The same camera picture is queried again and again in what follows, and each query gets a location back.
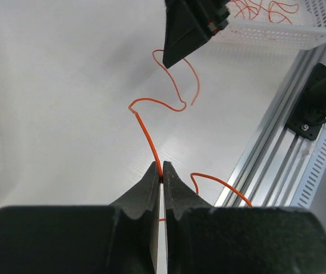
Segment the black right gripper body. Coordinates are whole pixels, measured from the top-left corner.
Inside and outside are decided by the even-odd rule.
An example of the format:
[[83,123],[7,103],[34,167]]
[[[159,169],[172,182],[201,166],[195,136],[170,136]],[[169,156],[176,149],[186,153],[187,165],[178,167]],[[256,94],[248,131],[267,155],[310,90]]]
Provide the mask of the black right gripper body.
[[187,1],[199,26],[209,36],[215,36],[228,26],[230,11],[227,7],[228,0],[191,0]]

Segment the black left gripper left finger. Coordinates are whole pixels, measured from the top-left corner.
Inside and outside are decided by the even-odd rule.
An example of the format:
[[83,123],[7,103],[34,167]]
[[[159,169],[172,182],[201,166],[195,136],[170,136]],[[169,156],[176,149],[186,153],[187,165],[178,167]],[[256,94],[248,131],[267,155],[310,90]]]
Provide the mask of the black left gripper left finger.
[[109,205],[0,208],[0,273],[155,273],[159,183],[152,163]]

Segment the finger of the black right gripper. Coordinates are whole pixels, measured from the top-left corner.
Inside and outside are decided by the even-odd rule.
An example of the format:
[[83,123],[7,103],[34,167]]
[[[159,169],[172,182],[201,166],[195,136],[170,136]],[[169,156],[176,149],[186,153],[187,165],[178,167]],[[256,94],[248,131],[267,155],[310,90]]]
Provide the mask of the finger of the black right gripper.
[[210,39],[198,1],[165,1],[166,32],[163,64],[170,68]]

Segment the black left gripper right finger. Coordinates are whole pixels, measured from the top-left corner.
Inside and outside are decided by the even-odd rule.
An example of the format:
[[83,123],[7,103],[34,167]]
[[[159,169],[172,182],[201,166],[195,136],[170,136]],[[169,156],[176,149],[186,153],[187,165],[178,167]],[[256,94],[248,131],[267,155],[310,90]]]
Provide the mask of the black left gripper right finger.
[[168,273],[326,273],[326,233],[297,207],[214,207],[163,164]]

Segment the white right plastic basket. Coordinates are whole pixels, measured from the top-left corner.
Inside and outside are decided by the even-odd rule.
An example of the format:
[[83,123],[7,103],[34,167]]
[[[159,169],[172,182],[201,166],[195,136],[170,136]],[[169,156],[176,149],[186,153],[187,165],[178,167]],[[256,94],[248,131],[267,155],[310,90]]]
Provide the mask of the white right plastic basket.
[[309,50],[326,43],[326,1],[230,1],[220,43]]

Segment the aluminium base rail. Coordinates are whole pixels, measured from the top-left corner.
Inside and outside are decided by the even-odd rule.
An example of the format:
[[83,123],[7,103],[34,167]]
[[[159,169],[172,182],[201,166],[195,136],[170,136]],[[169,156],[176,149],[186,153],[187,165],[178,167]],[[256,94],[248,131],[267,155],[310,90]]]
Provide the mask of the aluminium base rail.
[[317,63],[326,65],[326,43],[297,54],[228,180],[253,206],[290,206],[319,136],[307,140],[285,123]]

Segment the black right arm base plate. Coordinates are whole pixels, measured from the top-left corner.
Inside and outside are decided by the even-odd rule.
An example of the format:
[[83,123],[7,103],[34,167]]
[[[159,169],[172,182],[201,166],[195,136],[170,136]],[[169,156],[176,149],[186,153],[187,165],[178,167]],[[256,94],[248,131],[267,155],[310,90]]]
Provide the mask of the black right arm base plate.
[[326,123],[326,66],[316,64],[297,99],[285,127],[310,141]]

